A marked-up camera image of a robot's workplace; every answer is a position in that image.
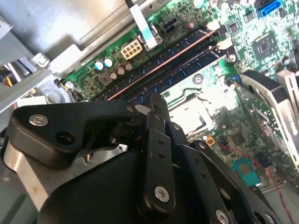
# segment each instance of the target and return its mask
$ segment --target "teal component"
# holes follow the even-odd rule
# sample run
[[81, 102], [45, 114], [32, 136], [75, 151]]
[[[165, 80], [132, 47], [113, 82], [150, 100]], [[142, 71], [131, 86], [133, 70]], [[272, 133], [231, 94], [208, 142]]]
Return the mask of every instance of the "teal component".
[[261, 183], [260, 177], [253, 168], [251, 160], [242, 157], [232, 164], [233, 171], [238, 172], [248, 187], [256, 186]]

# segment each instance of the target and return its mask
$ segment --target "wire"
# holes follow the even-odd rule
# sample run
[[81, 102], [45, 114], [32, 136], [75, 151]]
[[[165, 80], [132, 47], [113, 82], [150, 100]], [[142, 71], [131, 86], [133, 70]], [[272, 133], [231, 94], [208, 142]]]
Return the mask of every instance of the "wire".
[[13, 83], [11, 82], [10, 78], [9, 78], [9, 77], [6, 77], [6, 80], [7, 80], [7, 82], [8, 82], [8, 85], [9, 85], [10, 87], [12, 87], [12, 86], [13, 86]]
[[134, 3], [132, 2], [132, 0], [126, 0], [126, 4], [127, 4], [128, 8], [131, 8], [134, 6]]
[[291, 221], [291, 224], [295, 224], [295, 222], [294, 222], [293, 219], [292, 219], [291, 213], [289, 212], [289, 210], [288, 210], [288, 208], [287, 208], [287, 206], [286, 206], [286, 204], [285, 204], [285, 201], [284, 201], [284, 199], [283, 199], [283, 197], [282, 197], [281, 188], [280, 188], [279, 184], [274, 180], [273, 175], [268, 171], [268, 169], [267, 169], [267, 168], [264, 168], [258, 161], [256, 161], [256, 160], [253, 159], [253, 158], [250, 158], [250, 156], [249, 156], [247, 153], [245, 153], [245, 152], [243, 152], [243, 151], [241, 151], [241, 150], [239, 150], [239, 149], [235, 149], [235, 148], [232, 148], [232, 147], [227, 147], [227, 146], [225, 146], [224, 144], [221, 144], [221, 148], [226, 149], [226, 150], [229, 150], [229, 151], [234, 151], [234, 152], [241, 153], [246, 159], [251, 160], [251, 161], [253, 162], [253, 164], [255, 164], [255, 165], [258, 166], [259, 168], [262, 168], [262, 169], [265, 170], [265, 172], [266, 172], [266, 174], [269, 176], [269, 178], [271, 178], [272, 181], [275, 183], [275, 186], [276, 186], [277, 192], [278, 192], [278, 194], [279, 194], [281, 203], [282, 203], [282, 205], [283, 205], [283, 207], [284, 207], [284, 210], [285, 210], [286, 214], [288, 215], [288, 217], [289, 217], [289, 219], [290, 219], [290, 221]]
[[65, 87], [65, 85], [63, 85], [62, 83], [60, 84], [60, 86], [62, 87], [62, 88], [64, 88], [65, 89], [65, 91], [68, 91], [69, 89], [68, 88], [66, 88]]

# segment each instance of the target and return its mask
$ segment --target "chip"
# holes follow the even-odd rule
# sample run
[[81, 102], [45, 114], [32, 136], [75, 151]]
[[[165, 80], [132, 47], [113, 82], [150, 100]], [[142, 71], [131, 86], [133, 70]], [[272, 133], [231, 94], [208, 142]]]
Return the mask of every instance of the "chip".
[[254, 15], [253, 15], [253, 13], [251, 11], [248, 12], [248, 13], [246, 13], [245, 17], [247, 19], [247, 22], [249, 22], [249, 21], [251, 21], [251, 20], [254, 19]]
[[283, 8], [279, 9], [279, 16], [280, 18], [285, 18], [285, 10]]
[[274, 33], [270, 31], [264, 36], [253, 41], [252, 48], [258, 61], [261, 61], [266, 57], [276, 53], [278, 50], [278, 46], [276, 43]]
[[238, 26], [235, 23], [233, 23], [232, 25], [230, 25], [229, 28], [230, 28], [230, 31], [232, 33], [236, 32], [238, 30]]
[[213, 139], [213, 137], [212, 137], [211, 135], [208, 135], [208, 136], [207, 136], [206, 144], [207, 144], [208, 146], [212, 146], [212, 145], [215, 144], [215, 140]]
[[244, 142], [246, 142], [241, 132], [236, 132], [234, 134], [231, 134], [230, 138], [232, 139], [232, 142], [235, 146], [239, 146]]

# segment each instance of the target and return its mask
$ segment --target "blue ram slot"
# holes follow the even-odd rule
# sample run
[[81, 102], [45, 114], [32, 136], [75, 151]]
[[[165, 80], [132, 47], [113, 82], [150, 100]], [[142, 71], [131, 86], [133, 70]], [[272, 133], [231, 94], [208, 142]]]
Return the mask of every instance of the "blue ram slot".
[[170, 61], [176, 54], [180, 53], [182, 50], [190, 47], [199, 40], [203, 40], [206, 37], [213, 34], [211, 30], [202, 30], [198, 29], [192, 34], [187, 35], [182, 40], [178, 41], [175, 45], [168, 48], [167, 51], [155, 56], [149, 62], [147, 62], [144, 66], [139, 67], [138, 69], [132, 71], [132, 75], [127, 74], [125, 79], [121, 80], [117, 85], [112, 86], [106, 91], [100, 93], [95, 99], [93, 100], [106, 100], [113, 97], [118, 92], [122, 91], [130, 84], [138, 81], [142, 77], [147, 76], [150, 72], [152, 72], [156, 67], [160, 66], [161, 64]]
[[129, 102], [133, 105], [142, 104], [143, 100], [150, 92], [162, 93], [168, 90], [169, 88], [171, 88], [172, 86], [183, 81], [185, 78], [196, 73], [200, 69], [203, 69], [224, 57], [225, 57], [224, 52], [216, 52], [207, 49], [202, 53], [196, 55], [194, 58], [192, 58], [182, 66], [180, 66], [178, 69], [176, 69], [173, 73], [169, 74], [163, 80], [147, 88], [146, 91], [143, 91], [140, 94], [138, 94]]
[[275, 9], [282, 6], [282, 0], [274, 0], [272, 3], [266, 5], [265, 7], [257, 11], [258, 17], [265, 17], [269, 13], [273, 12]]

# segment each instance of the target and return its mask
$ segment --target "blue sata port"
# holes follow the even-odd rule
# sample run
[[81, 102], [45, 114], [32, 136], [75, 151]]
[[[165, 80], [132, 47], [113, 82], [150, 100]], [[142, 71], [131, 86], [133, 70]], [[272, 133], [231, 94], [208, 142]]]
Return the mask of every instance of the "blue sata port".
[[282, 0], [274, 0], [263, 8], [258, 9], [257, 15], [258, 17], [265, 17], [269, 13], [273, 12], [275, 9], [282, 6]]

